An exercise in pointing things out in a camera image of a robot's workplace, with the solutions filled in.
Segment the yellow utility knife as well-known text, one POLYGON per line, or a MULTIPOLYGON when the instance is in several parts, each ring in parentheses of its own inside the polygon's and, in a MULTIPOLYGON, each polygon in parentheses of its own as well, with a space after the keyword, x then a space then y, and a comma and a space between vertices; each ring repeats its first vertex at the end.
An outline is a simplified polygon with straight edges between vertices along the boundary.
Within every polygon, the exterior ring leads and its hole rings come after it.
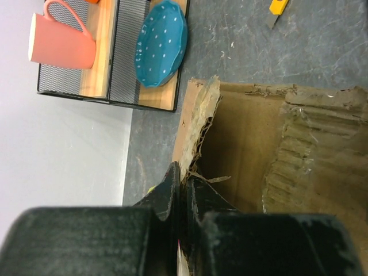
POLYGON ((289 0, 272 0, 269 6, 269 14, 266 18, 267 26, 272 29, 278 19, 283 13, 289 0))

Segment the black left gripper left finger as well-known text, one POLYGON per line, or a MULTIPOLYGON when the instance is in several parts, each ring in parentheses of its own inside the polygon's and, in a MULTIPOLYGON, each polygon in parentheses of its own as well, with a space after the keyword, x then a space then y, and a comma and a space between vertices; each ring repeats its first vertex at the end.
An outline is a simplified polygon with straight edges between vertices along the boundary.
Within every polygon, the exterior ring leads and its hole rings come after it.
POLYGON ((132 206, 26 210, 1 247, 2 275, 176 275, 178 163, 132 206))

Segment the brown cardboard express box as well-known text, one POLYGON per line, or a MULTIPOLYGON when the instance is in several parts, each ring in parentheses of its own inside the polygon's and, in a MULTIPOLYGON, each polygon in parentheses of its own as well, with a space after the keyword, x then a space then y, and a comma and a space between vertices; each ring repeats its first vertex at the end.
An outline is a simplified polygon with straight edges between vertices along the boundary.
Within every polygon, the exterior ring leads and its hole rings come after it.
POLYGON ((367 90, 191 79, 172 158, 245 212, 336 216, 367 267, 367 90))

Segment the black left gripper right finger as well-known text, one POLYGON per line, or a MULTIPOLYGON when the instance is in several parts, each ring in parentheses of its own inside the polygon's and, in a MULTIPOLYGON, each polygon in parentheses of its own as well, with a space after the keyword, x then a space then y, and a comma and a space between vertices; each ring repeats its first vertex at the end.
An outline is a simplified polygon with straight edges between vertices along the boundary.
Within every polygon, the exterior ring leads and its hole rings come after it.
POLYGON ((243 213, 198 177, 187 182, 193 275, 361 275, 343 224, 309 213, 243 213))

